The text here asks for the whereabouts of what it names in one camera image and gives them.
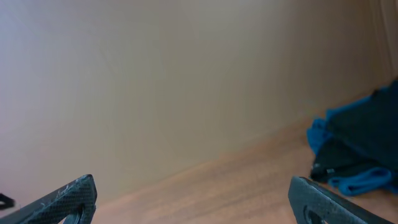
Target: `blue and black garment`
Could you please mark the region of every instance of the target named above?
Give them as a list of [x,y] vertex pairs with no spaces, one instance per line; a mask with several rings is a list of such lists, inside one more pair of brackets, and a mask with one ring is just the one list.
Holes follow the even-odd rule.
[[307,137],[316,155],[311,179],[347,196],[381,188],[398,193],[398,81],[328,110]]

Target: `wall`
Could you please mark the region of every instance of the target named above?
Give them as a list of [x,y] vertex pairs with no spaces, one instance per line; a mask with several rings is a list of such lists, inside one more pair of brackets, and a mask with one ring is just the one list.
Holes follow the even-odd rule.
[[387,78],[366,1],[1,1],[0,189],[99,202]]

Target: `blue cloth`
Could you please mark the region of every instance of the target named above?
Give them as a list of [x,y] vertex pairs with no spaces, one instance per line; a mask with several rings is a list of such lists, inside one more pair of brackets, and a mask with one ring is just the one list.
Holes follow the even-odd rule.
[[[314,119],[311,128],[307,130],[307,139],[308,144],[316,156],[324,143],[331,138],[334,138],[333,133],[326,129],[328,120],[333,115],[365,103],[370,99],[371,96],[367,96],[352,104],[328,110],[326,112],[325,119]],[[352,148],[357,153],[363,154],[361,148],[357,147],[355,144],[352,144],[351,142],[344,142],[344,144]],[[391,184],[394,177],[395,173],[391,170],[385,167],[374,167],[351,177],[332,177],[328,180],[328,184],[332,187],[338,188],[338,190],[346,196],[355,196],[380,188],[388,189],[393,193],[398,193],[398,187]]]

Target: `folded fabric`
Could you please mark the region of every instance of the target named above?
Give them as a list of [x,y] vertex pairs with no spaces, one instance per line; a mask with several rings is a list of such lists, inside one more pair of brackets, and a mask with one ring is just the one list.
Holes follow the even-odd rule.
[[[396,169],[391,166],[391,161],[396,157],[388,161],[384,159],[386,155],[374,156],[377,154],[377,149],[386,143],[389,143],[389,147],[394,144],[398,147],[398,140],[393,139],[394,132],[398,134],[398,119],[390,119],[394,124],[396,122],[396,126],[389,126],[383,131],[380,128],[388,126],[387,118],[392,116],[391,111],[395,111],[395,108],[388,111],[390,107],[396,107],[398,112],[398,104],[393,105],[393,101],[398,102],[396,82],[389,88],[375,91],[371,96],[350,105],[328,110],[326,119],[315,119],[312,127],[307,130],[308,143],[316,155],[310,178],[318,182],[328,182],[347,196],[378,188],[398,192],[398,180],[394,174]],[[363,122],[363,119],[373,119],[373,121],[366,122],[366,125],[356,124]],[[375,140],[374,138],[377,138],[377,134],[374,134],[375,129],[389,137]]]

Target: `white wall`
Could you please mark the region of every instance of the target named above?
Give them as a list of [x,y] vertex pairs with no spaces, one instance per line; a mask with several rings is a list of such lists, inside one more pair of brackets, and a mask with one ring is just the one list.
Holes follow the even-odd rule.
[[369,89],[367,1],[0,2],[0,191],[99,202]]

